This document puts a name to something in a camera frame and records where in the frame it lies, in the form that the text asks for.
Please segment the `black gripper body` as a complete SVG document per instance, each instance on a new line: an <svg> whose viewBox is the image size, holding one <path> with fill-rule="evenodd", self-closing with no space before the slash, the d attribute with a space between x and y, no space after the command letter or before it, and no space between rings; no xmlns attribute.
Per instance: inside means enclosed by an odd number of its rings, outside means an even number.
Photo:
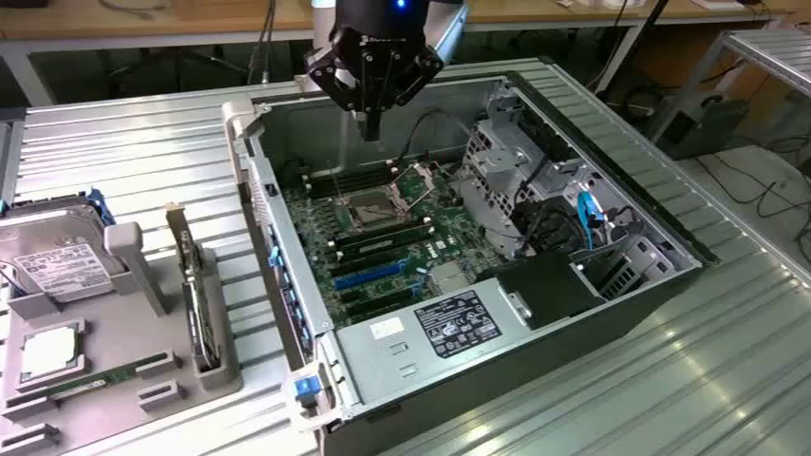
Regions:
<svg viewBox="0 0 811 456"><path fill-rule="evenodd" d="M383 77L393 50L421 51L427 46L427 1L341 1L330 34L331 49L363 83L374 109L375 81Z"/></svg>

